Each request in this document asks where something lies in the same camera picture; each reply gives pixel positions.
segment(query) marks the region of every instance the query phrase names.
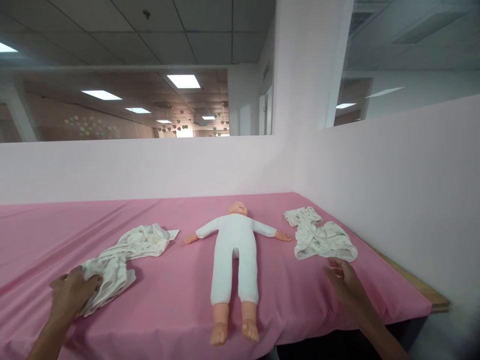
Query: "doll arm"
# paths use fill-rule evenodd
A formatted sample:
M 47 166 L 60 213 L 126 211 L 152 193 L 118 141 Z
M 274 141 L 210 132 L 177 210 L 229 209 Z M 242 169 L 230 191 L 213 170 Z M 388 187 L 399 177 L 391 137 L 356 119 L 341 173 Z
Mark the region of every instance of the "doll arm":
M 287 234 L 255 220 L 253 220 L 253 231 L 267 238 L 276 238 L 281 241 L 291 240 L 290 236 Z
M 202 226 L 199 228 L 197 231 L 195 231 L 192 235 L 189 235 L 185 238 L 185 242 L 187 244 L 191 244 L 198 239 L 204 239 L 211 233 L 213 233 L 215 230 L 219 229 L 219 221 L 216 218 L 215 220 L 210 221 L 208 224 Z

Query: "doll foot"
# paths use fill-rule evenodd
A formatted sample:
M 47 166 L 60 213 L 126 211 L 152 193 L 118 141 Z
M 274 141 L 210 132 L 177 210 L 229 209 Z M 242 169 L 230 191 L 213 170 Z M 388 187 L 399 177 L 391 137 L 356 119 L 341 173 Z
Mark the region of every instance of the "doll foot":
M 210 345 L 220 346 L 227 342 L 228 326 L 226 323 L 217 323 L 211 332 Z
M 255 323 L 255 321 L 250 319 L 243 320 L 241 331 L 248 340 L 255 343 L 259 342 L 259 331 L 257 329 L 257 324 Z

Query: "hand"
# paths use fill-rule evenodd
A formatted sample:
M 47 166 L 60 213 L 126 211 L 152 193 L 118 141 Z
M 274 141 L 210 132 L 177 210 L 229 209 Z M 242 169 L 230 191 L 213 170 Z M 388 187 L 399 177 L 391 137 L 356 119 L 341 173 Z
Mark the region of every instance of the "hand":
M 358 312 L 371 312 L 375 310 L 370 302 L 369 296 L 362 285 L 354 268 L 348 261 L 337 257 L 329 257 L 328 265 L 323 271 L 331 282 L 333 290 L 353 315 Z
M 93 275 L 85 281 L 82 266 L 52 281 L 53 299 L 48 321 L 70 325 L 101 282 L 100 275 Z
M 198 239 L 199 237 L 197 236 L 197 233 L 194 232 L 192 235 L 187 236 L 183 241 L 185 242 L 185 244 L 191 244 L 197 241 Z
M 292 240 L 292 238 L 289 235 L 287 235 L 284 232 L 278 231 L 278 230 L 275 233 L 275 238 L 280 240 L 280 241 L 291 241 Z

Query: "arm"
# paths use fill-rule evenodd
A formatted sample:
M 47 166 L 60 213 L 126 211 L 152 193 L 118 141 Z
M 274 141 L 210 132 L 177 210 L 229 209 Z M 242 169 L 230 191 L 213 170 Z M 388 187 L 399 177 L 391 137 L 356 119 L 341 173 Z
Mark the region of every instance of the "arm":
M 281 241 L 290 241 L 292 238 L 285 234 L 284 232 L 278 231 L 277 229 L 265 225 L 264 223 L 261 223 L 256 220 L 253 221 L 253 231 L 256 232 L 257 234 L 263 235 L 264 237 L 267 238 L 276 238 Z
M 408 360 L 407 352 L 382 323 L 354 268 L 336 257 L 329 257 L 328 262 L 333 269 L 326 267 L 324 272 L 333 290 L 382 360 Z
M 100 276 L 84 280 L 82 267 L 54 280 L 50 316 L 38 335 L 26 360 L 55 360 L 65 342 L 65 336 L 75 316 L 95 292 Z
M 192 235 L 187 236 L 184 241 L 187 244 L 191 244 L 198 239 L 205 239 L 208 235 L 213 233 L 215 230 L 219 229 L 219 219 L 216 218 L 215 220 L 210 221 L 208 224 L 202 226 L 197 231 L 195 231 Z

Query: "baby doll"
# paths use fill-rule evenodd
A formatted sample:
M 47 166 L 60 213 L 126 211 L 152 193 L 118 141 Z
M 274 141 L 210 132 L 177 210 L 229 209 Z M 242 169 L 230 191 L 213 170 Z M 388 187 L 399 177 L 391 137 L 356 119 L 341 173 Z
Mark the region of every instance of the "baby doll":
M 239 258 L 238 297 L 241 300 L 241 330 L 250 341 L 259 341 L 257 329 L 257 244 L 254 232 L 268 238 L 290 241 L 290 236 L 247 217 L 247 208 L 237 201 L 228 215 L 216 218 L 185 238 L 187 244 L 204 239 L 215 230 L 218 236 L 215 243 L 213 278 L 210 300 L 213 305 L 215 326 L 211 333 L 210 345 L 223 345 L 228 337 L 229 302 L 232 292 L 232 258 Z

